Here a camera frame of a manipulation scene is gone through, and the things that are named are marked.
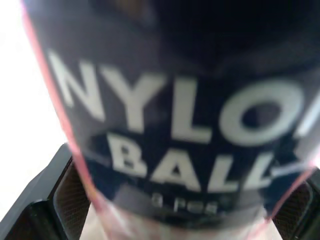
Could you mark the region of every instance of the red edge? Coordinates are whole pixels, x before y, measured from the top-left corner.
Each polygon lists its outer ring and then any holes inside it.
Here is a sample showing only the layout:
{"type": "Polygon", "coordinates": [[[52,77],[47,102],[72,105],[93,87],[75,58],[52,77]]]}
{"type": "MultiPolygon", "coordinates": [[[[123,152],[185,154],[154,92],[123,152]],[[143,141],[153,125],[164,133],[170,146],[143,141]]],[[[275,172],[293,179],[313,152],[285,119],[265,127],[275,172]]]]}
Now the red edge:
{"type": "Polygon", "coordinates": [[[102,206],[100,204],[99,198],[96,196],[96,188],[95,188],[93,181],[91,179],[91,176],[89,174],[84,155],[81,152],[81,149],[77,144],[77,141],[76,141],[74,133],[73,133],[72,125],[69,122],[69,119],[66,115],[63,104],[60,101],[56,86],[55,86],[54,81],[51,77],[49,67],[46,63],[44,53],[41,50],[40,44],[37,40],[37,36],[36,36],[36,33],[35,33],[33,25],[32,25],[32,22],[30,20],[30,17],[28,15],[23,3],[22,3],[22,22],[23,22],[25,32],[28,36],[30,45],[33,49],[33,52],[34,52],[35,57],[37,59],[37,62],[40,66],[40,70],[41,70],[44,82],[46,84],[46,87],[48,89],[51,101],[53,103],[54,108],[56,109],[57,116],[58,116],[60,124],[61,124],[61,128],[67,137],[68,145],[69,145],[69,148],[72,152],[72,159],[73,159],[75,166],[79,172],[80,178],[82,180],[82,183],[84,185],[84,188],[86,190],[88,198],[93,203],[95,209],[97,211],[101,211],[102,206]]]}
{"type": "Polygon", "coordinates": [[[305,172],[303,172],[290,186],[290,188],[282,195],[281,199],[276,203],[271,216],[269,216],[263,224],[261,224],[257,229],[251,232],[247,238],[247,240],[254,240],[256,237],[261,234],[268,226],[268,224],[272,221],[272,219],[276,216],[277,212],[280,210],[285,201],[290,197],[290,195],[306,180],[308,179],[312,173],[314,172],[314,167],[305,172]]]}

